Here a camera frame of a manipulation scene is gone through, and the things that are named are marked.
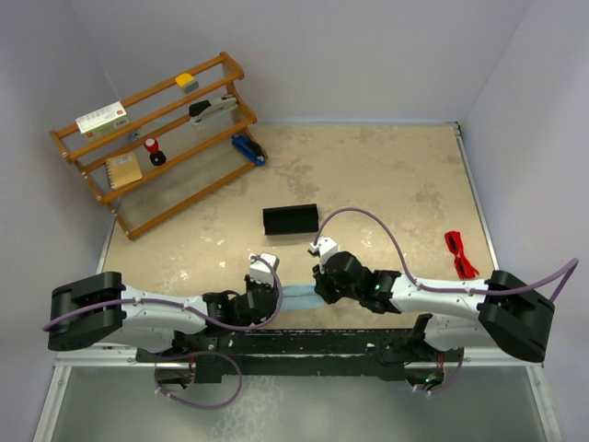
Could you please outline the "light blue cleaning cloth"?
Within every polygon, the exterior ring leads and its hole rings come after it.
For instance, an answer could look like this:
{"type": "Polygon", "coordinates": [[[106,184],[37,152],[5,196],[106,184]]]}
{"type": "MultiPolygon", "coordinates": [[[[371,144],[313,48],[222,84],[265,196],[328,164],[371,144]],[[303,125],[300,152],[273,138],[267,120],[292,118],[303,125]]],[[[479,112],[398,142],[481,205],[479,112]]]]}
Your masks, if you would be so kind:
{"type": "Polygon", "coordinates": [[[307,310],[325,306],[324,299],[313,285],[286,285],[283,288],[281,311],[307,310]]]}

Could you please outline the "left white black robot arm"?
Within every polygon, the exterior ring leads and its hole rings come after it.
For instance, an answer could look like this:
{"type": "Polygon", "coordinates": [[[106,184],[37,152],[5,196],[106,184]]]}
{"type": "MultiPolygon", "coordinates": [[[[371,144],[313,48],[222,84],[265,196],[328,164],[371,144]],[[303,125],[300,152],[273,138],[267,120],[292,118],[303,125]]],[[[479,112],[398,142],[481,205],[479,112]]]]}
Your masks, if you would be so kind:
{"type": "Polygon", "coordinates": [[[212,331],[242,332],[273,320],[283,301],[281,284],[245,277],[243,294],[226,290],[172,297],[136,289],[119,272],[105,272],[52,291],[48,348],[86,349],[96,343],[127,345],[179,361],[188,336],[212,331]]]}

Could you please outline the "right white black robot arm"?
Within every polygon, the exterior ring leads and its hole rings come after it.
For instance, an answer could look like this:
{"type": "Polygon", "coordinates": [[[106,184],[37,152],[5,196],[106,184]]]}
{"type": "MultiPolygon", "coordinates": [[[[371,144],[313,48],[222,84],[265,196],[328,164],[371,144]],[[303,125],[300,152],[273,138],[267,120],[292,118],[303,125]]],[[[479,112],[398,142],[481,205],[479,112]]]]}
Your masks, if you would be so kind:
{"type": "Polygon", "coordinates": [[[467,280],[456,291],[452,282],[435,280],[428,291],[426,280],[372,271],[348,251],[313,255],[315,291],[326,303],[347,297],[376,314],[418,313],[409,347],[420,360],[460,347],[497,347],[531,363],[546,357],[555,306],[537,291],[524,290],[510,273],[467,280]]]}

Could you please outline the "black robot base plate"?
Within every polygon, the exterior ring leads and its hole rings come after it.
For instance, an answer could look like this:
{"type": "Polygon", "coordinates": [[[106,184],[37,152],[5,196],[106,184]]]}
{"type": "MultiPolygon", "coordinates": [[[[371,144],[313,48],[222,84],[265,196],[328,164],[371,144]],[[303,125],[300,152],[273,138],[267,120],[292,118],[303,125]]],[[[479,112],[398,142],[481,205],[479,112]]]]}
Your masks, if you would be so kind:
{"type": "Polygon", "coordinates": [[[424,380],[442,363],[457,363],[461,350],[439,351],[424,338],[429,314],[416,328],[261,329],[172,334],[163,350],[136,351],[140,363],[192,361],[195,383],[219,383],[223,376],[371,377],[386,381],[424,380]]]}

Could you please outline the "black glasses case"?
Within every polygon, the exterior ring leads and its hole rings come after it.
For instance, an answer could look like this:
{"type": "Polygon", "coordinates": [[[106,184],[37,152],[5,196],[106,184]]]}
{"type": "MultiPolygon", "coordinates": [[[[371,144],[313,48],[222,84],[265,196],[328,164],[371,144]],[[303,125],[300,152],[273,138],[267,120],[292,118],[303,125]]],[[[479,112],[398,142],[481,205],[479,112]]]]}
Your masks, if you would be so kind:
{"type": "Polygon", "coordinates": [[[262,210],[262,222],[266,236],[316,233],[318,218],[316,204],[271,207],[262,210]]]}

